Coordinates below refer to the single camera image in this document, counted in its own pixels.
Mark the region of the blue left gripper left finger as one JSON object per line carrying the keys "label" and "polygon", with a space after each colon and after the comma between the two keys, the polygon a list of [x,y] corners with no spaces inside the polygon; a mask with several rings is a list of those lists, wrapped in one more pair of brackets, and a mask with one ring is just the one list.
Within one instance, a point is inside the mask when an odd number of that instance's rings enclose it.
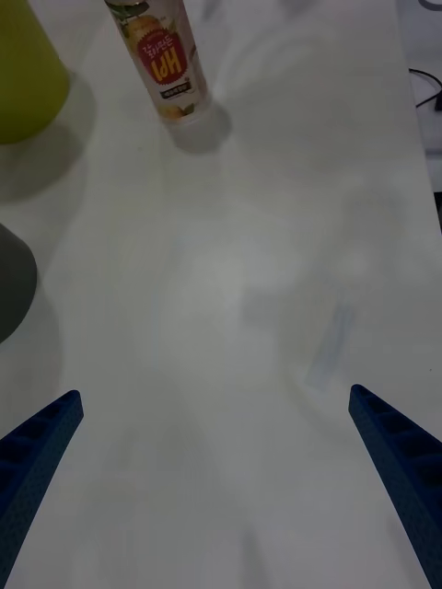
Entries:
{"label": "blue left gripper left finger", "polygon": [[84,411],[80,393],[64,395],[0,442],[0,586],[23,542]]}

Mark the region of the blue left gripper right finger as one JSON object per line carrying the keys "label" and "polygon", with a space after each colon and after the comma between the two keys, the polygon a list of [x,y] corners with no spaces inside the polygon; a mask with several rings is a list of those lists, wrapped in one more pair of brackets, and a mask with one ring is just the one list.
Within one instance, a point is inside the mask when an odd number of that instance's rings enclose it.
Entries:
{"label": "blue left gripper right finger", "polygon": [[432,588],[442,586],[441,442],[360,385],[348,411]]}

